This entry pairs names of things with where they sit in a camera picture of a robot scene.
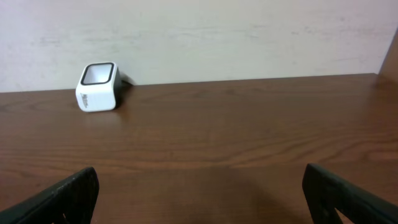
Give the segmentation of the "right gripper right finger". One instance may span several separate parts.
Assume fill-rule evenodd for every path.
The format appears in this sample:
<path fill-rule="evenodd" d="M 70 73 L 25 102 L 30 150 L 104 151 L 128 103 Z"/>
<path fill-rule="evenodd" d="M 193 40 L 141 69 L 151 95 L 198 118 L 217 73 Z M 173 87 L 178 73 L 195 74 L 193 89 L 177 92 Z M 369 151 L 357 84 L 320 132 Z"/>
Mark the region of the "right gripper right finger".
<path fill-rule="evenodd" d="M 397 223 L 397 206 L 317 164 L 305 168 L 302 189 L 314 223 Z"/>

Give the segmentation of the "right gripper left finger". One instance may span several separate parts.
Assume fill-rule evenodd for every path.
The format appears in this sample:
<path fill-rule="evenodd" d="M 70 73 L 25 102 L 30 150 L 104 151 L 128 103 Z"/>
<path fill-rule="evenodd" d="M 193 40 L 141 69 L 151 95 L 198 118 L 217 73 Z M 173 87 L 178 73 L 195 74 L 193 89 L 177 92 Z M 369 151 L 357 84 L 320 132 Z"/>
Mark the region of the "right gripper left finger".
<path fill-rule="evenodd" d="M 95 169 L 87 167 L 1 211 L 1 223 L 90 223 L 99 189 Z"/>

